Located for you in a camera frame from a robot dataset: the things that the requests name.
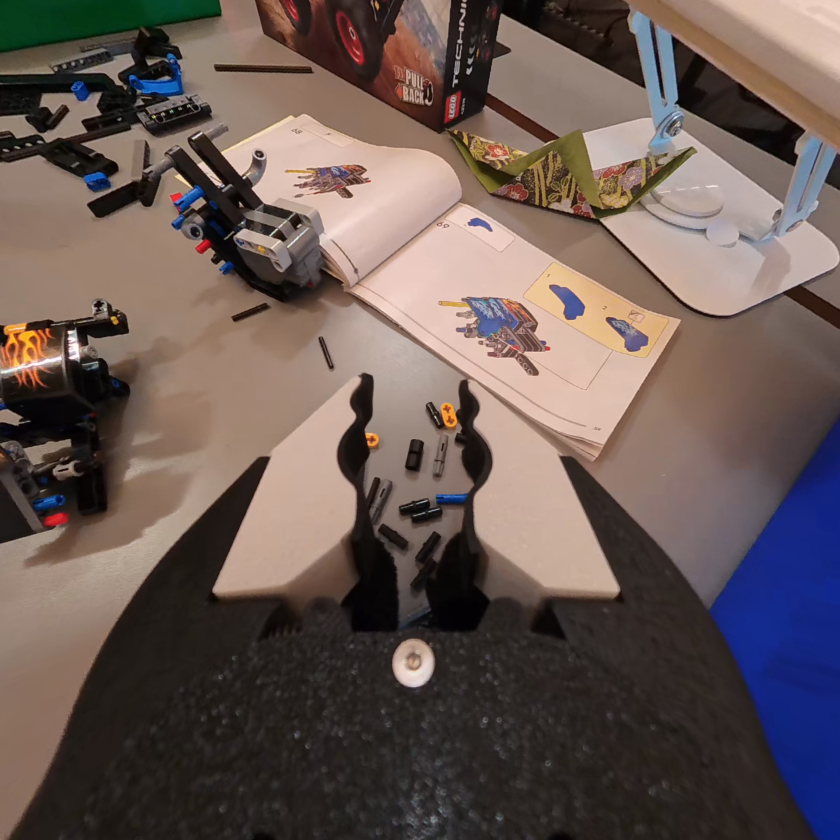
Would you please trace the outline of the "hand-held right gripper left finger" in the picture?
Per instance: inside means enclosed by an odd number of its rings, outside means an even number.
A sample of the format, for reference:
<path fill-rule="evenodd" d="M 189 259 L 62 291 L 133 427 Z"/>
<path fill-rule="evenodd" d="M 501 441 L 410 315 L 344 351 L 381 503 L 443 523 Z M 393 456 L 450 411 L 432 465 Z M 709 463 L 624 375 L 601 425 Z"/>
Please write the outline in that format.
<path fill-rule="evenodd" d="M 392 631 L 397 572 L 377 538 L 363 477 L 374 379 L 351 377 L 269 455 L 213 586 L 218 600 L 276 598 L 297 615 L 317 599 L 357 631 Z"/>

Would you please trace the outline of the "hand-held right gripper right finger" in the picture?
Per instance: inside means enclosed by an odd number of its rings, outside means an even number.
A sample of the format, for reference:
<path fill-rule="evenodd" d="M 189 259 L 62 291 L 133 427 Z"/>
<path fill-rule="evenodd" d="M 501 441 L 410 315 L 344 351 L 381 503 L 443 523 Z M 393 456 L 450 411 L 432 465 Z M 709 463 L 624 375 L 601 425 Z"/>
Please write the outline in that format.
<path fill-rule="evenodd" d="M 559 452 L 475 381 L 458 387 L 461 462 L 471 486 L 461 526 L 427 582 L 437 629 L 477 629 L 491 602 L 527 618 L 552 599 L 621 593 Z"/>

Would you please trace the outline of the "small lego pins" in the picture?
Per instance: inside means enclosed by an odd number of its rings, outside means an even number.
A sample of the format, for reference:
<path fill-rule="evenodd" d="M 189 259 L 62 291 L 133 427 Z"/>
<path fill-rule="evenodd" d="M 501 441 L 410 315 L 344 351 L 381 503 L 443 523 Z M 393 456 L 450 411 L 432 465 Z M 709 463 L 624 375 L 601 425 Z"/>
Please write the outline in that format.
<path fill-rule="evenodd" d="M 449 443 L 454 440 L 457 444 L 463 444 L 465 436 L 462 433 L 456 433 L 455 436 L 450 434 L 455 431 L 459 422 L 458 411 L 452 403 L 445 402 L 436 406 L 434 403 L 428 402 L 426 411 L 438 431 L 433 462 L 433 477 L 437 480 L 443 476 L 445 471 Z M 423 458 L 424 442 L 418 438 L 412 439 L 406 453 L 405 470 L 411 474 L 419 472 Z M 383 511 L 391 491 L 392 483 L 390 480 L 381 478 L 372 480 L 368 497 L 371 522 L 374 531 L 383 538 L 390 548 L 406 551 L 410 548 L 409 541 L 400 532 L 387 526 L 382 521 Z M 423 497 L 403 503 L 398 507 L 397 512 L 401 518 L 408 522 L 423 526 L 441 521 L 448 510 L 462 511 L 466 501 L 466 493 L 438 492 L 434 498 Z M 425 592 L 427 583 L 438 567 L 438 562 L 434 556 L 435 551 L 442 544 L 442 534 L 433 530 L 426 536 L 417 551 L 415 556 L 417 571 L 409 586 L 413 593 Z"/>

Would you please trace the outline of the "black blue lego truck model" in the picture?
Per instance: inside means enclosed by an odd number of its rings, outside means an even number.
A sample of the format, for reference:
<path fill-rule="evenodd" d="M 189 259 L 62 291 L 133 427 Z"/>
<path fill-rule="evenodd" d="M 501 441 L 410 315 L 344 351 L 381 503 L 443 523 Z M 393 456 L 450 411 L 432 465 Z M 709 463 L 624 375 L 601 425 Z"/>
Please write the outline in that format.
<path fill-rule="evenodd" d="M 2 325 L 1 542 L 68 523 L 67 496 L 80 516 L 109 509 L 98 412 L 130 396 L 91 345 L 130 332 L 127 316 L 103 298 L 84 318 Z"/>

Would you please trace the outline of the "open lego instruction manual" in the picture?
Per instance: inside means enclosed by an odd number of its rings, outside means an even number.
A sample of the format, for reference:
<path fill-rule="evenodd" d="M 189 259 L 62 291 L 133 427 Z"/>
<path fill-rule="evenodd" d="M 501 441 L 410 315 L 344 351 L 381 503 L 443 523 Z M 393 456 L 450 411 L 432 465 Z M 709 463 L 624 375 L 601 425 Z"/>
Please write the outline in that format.
<path fill-rule="evenodd" d="M 446 160 L 307 114 L 224 151 L 262 150 L 256 192 L 321 219 L 327 270 L 405 333 L 594 461 L 680 320 L 638 306 L 461 201 Z"/>

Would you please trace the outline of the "grey black lego subassembly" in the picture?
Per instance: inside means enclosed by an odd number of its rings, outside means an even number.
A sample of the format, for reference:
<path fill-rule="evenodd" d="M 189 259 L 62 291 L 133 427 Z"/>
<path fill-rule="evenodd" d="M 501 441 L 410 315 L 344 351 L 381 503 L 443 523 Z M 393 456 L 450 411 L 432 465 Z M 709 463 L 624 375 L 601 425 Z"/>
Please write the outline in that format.
<path fill-rule="evenodd" d="M 259 198 L 267 154 L 253 150 L 247 169 L 237 171 L 215 143 L 227 131 L 221 122 L 189 136 L 196 160 L 173 145 L 143 168 L 141 183 L 151 186 L 167 172 L 178 174 L 187 190 L 171 199 L 177 212 L 172 227 L 192 240 L 198 254 L 210 253 L 222 275 L 234 273 L 268 298 L 290 301 L 321 283 L 322 220 L 311 206 Z"/>

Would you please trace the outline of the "pile of loose lego pieces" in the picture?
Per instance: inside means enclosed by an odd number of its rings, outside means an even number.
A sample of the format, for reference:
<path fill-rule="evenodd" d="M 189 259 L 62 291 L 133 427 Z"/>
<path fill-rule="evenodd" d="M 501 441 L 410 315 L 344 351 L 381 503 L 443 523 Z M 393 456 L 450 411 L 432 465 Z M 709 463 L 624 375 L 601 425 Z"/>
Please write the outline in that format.
<path fill-rule="evenodd" d="M 161 137 L 209 119 L 209 104 L 197 95 L 186 94 L 184 85 L 183 94 L 173 98 L 144 96 L 129 85 L 131 72 L 150 67 L 169 53 L 175 54 L 182 69 L 182 51 L 170 36 L 162 28 L 141 27 L 131 40 L 91 47 L 52 65 L 48 73 L 3 74 L 2 116 L 23 116 L 34 133 L 18 137 L 12 131 L 2 131 L 2 162 L 38 156 L 80 178 L 90 192 L 104 194 L 88 205 L 95 217 L 109 216 L 133 203 L 150 207 L 162 178 L 152 185 L 141 183 L 144 167 L 153 164 L 149 141 L 140 142 L 140 174 L 116 188 L 111 179 L 119 171 L 118 163 L 92 148 L 91 143 L 126 133 L 134 125 Z M 81 121 L 81 133 L 47 137 L 58 130 L 69 113 L 65 102 L 54 109 L 42 103 L 45 95 L 58 94 L 72 96 L 78 102 L 97 97 L 97 112 Z"/>

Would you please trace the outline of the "blue curved lego piece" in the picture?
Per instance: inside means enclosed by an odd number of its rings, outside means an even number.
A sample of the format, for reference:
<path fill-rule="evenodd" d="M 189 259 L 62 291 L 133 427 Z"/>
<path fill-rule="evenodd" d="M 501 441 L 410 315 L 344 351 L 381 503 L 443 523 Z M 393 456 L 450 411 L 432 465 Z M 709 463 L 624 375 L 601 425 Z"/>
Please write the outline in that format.
<path fill-rule="evenodd" d="M 142 71 L 131 72 L 128 79 L 131 88 L 144 96 L 173 98 L 184 92 L 180 62 L 172 52 Z"/>

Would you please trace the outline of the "lego set box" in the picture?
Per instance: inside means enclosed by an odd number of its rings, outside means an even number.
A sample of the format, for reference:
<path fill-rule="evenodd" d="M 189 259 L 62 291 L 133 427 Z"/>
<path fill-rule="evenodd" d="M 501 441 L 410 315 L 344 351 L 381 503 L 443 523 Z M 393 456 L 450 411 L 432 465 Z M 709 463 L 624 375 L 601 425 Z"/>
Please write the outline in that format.
<path fill-rule="evenodd" d="M 502 1 L 257 1 L 265 35 L 429 129 L 487 101 Z"/>

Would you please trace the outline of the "blue plastic bin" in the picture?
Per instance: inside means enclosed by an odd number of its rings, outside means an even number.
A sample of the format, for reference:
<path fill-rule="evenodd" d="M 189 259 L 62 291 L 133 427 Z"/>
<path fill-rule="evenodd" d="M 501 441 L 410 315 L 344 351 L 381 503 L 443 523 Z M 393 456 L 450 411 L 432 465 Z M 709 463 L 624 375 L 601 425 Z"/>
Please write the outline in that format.
<path fill-rule="evenodd" d="M 838 423 L 710 612 L 806 821 L 838 839 Z"/>

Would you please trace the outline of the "white document stand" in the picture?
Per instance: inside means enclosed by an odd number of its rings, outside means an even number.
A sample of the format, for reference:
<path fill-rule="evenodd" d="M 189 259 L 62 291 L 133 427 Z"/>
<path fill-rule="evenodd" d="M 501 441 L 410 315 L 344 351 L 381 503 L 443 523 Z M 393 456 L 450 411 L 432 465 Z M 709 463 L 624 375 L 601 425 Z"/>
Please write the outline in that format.
<path fill-rule="evenodd" d="M 601 220 L 683 304 L 730 317 L 838 265 L 809 222 L 838 153 L 838 2 L 628 2 L 648 118 L 584 134 L 595 170 L 658 164 L 642 195 Z M 803 128 L 782 201 L 685 128 L 674 40 Z"/>

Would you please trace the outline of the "patterned origami paper boat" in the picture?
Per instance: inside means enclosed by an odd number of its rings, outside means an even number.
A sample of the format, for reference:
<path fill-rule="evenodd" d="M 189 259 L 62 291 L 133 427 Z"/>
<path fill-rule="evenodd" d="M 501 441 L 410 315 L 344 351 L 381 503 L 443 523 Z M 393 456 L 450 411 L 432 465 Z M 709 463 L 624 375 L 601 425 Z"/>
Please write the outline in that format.
<path fill-rule="evenodd" d="M 530 153 L 463 130 L 448 135 L 488 194 L 598 220 L 629 210 L 697 152 L 689 147 L 594 169 L 579 130 Z"/>

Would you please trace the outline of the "green plastic bin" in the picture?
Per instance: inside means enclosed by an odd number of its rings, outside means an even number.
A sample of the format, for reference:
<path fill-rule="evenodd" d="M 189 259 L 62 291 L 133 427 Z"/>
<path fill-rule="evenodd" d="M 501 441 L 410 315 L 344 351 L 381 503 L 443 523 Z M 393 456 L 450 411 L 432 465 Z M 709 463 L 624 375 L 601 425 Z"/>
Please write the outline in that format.
<path fill-rule="evenodd" d="M 1 51 L 222 13 L 219 1 L 2 1 Z"/>

